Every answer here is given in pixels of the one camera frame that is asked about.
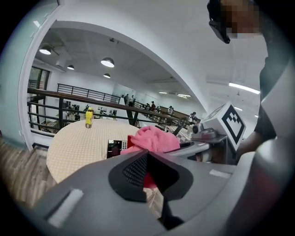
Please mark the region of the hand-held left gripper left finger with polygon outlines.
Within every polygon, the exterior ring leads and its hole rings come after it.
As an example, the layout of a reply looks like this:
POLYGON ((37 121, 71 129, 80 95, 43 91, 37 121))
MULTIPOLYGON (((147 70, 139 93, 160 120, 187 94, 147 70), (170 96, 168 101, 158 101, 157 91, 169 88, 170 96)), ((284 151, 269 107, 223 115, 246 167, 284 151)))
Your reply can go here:
POLYGON ((160 236, 165 227, 145 201, 128 201, 109 183, 111 170, 131 164, 148 151, 88 164, 47 191, 34 212, 57 236, 160 236))

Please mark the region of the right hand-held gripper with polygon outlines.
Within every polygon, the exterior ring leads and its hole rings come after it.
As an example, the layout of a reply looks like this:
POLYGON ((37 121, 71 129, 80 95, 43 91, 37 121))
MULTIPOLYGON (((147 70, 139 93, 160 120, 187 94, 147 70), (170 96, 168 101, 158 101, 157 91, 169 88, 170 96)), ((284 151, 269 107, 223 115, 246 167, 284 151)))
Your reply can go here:
POLYGON ((196 156, 209 149, 210 145, 224 145, 224 163, 233 164, 246 125, 230 101, 213 110, 200 123, 193 126, 191 139, 180 144, 175 156, 197 159, 196 156))

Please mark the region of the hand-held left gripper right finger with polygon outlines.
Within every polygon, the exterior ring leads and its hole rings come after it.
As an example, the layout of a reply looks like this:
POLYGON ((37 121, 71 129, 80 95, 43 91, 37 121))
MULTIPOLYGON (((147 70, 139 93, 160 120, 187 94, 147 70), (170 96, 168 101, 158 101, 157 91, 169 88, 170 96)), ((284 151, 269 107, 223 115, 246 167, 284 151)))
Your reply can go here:
POLYGON ((230 209, 218 209, 218 197, 235 168, 167 154, 147 156, 147 171, 162 198, 161 214, 148 236, 230 236, 230 209))

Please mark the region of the pink cloth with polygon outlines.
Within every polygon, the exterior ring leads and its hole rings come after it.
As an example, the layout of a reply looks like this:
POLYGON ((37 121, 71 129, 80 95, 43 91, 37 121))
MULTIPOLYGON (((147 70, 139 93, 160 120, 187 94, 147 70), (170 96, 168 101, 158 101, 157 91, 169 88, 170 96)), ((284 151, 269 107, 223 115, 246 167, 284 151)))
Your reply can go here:
POLYGON ((135 135, 129 135, 128 141, 132 143, 120 154, 128 154, 142 150, 166 153, 180 148, 179 140, 172 134, 154 126, 140 128, 135 135))

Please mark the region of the grey keypad device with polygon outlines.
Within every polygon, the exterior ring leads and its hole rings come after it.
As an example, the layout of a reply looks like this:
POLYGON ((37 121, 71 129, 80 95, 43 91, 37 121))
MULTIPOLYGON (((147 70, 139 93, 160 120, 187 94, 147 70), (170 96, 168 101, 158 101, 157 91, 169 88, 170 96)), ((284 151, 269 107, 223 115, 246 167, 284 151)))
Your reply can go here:
POLYGON ((127 141, 108 140, 106 158, 112 158, 121 154, 123 150, 127 149, 127 141))

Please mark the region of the person's right forearm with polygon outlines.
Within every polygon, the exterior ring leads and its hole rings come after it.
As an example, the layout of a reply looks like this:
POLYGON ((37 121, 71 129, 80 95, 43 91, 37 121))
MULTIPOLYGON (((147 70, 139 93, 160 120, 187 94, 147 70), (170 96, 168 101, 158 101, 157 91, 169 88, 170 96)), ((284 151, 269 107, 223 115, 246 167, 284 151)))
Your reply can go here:
POLYGON ((242 155, 254 152, 262 143, 262 135, 258 132, 253 132, 247 139, 241 141, 236 152, 237 161, 239 161, 242 155))

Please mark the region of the round table with checked tablecloth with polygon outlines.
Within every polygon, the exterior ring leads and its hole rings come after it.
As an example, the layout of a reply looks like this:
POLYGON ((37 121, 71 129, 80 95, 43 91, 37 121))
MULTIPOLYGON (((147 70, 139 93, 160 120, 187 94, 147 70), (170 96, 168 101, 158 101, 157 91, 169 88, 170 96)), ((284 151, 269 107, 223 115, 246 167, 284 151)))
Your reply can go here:
POLYGON ((126 141, 138 128, 110 119, 94 119, 91 128, 77 121, 62 128, 47 152, 47 167, 56 183, 85 165, 106 159, 109 140, 126 141))

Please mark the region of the yellow bottle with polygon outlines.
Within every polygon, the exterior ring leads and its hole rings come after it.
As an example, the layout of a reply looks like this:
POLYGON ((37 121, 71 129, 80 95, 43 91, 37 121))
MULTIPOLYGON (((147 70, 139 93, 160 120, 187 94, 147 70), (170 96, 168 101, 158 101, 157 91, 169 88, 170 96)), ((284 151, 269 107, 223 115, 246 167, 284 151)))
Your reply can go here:
POLYGON ((85 113, 85 127, 91 128, 92 127, 92 118, 93 118, 93 109, 91 107, 85 113))

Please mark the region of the dark railing with wooden handrail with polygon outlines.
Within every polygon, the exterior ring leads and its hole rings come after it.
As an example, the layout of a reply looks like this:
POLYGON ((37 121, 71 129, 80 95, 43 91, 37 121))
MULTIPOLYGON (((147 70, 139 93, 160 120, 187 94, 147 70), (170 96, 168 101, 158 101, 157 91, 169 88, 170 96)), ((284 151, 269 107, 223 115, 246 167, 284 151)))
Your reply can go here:
POLYGON ((126 105, 120 105, 120 104, 114 103, 114 102, 95 100, 95 99, 91 99, 91 98, 83 97, 83 96, 78 96, 78 95, 64 94, 64 93, 59 93, 59 92, 53 92, 53 91, 41 90, 41 89, 33 89, 33 88, 28 88, 27 92, 29 94, 35 94, 36 96, 34 97, 34 99, 37 99, 37 98, 43 99, 46 97, 53 97, 53 98, 59 99, 58 106, 39 104, 39 103, 31 102, 31 101, 27 102, 28 105, 35 105, 36 107, 42 106, 44 108, 58 110, 59 113, 58 113, 57 117, 50 117, 47 115, 43 115, 44 118, 55 119, 55 120, 59 121, 59 127, 57 128, 57 130, 61 130, 63 128, 63 122, 69 122, 69 123, 74 122, 73 120, 64 119, 63 118, 63 111, 70 111, 70 112, 85 114, 84 111, 78 111, 78 110, 63 107, 64 100, 84 102, 87 105, 98 105, 98 106, 109 107, 109 108, 113 108, 117 111, 125 110, 127 113, 133 112, 134 115, 131 115, 130 117, 128 117, 128 116, 124 117, 123 115, 119 115, 119 114, 117 114, 116 116, 112 116, 112 115, 103 115, 103 114, 94 113, 95 116, 128 120, 129 123, 133 126, 136 126, 139 122, 144 122, 144 120, 138 118, 138 115, 140 113, 146 114, 148 117, 159 117, 159 120, 147 120, 146 122, 147 123, 155 123, 155 124, 174 125, 177 127, 176 131, 173 133, 174 135, 177 135, 177 133, 181 130, 181 128, 186 127, 186 125, 188 123, 187 118, 177 118, 175 116, 163 115, 160 113, 156 113, 156 112, 152 112, 152 111, 148 111, 148 110, 144 110, 144 109, 138 109, 138 108, 134 108, 134 107, 126 106, 126 105))

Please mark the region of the person's black shirt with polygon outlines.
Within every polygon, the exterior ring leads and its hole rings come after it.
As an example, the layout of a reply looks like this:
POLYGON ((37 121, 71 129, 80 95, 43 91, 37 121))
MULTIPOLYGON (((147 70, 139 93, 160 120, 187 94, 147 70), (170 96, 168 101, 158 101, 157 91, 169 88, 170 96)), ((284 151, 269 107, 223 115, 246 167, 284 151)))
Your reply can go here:
MULTIPOLYGON (((260 100, 263 100, 282 75, 290 59, 292 49, 289 40, 271 20, 265 20, 262 29, 267 48, 265 65, 260 72, 260 100)), ((262 142, 276 137, 276 132, 263 107, 260 106, 254 132, 259 134, 262 142)))

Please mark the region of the dark framed window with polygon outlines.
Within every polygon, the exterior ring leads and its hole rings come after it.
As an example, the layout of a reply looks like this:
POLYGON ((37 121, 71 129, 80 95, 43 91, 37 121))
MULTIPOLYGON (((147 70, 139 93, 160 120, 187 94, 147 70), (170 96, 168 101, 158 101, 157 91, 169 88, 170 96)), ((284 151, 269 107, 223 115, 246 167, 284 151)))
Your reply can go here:
POLYGON ((46 90, 49 75, 47 70, 31 67, 28 88, 46 90))

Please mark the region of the frosted glass door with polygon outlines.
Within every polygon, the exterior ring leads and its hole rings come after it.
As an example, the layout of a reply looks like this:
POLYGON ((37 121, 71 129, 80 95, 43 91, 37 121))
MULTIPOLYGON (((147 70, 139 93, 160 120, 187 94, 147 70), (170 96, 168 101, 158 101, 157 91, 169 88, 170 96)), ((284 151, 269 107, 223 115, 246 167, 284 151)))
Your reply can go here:
POLYGON ((26 113, 30 69, 58 9, 58 0, 40 0, 16 26, 0 54, 0 131, 6 142, 22 149, 31 149, 26 113))

